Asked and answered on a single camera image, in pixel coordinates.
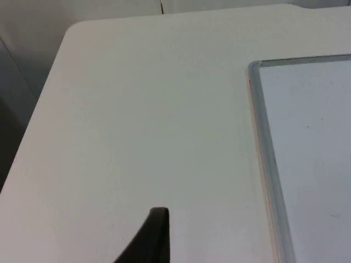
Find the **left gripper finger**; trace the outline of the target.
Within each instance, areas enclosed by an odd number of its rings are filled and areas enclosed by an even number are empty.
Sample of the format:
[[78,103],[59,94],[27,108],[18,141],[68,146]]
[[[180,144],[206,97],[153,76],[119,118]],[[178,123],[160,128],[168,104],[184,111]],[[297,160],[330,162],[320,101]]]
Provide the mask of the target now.
[[154,207],[115,263],[170,262],[169,210]]

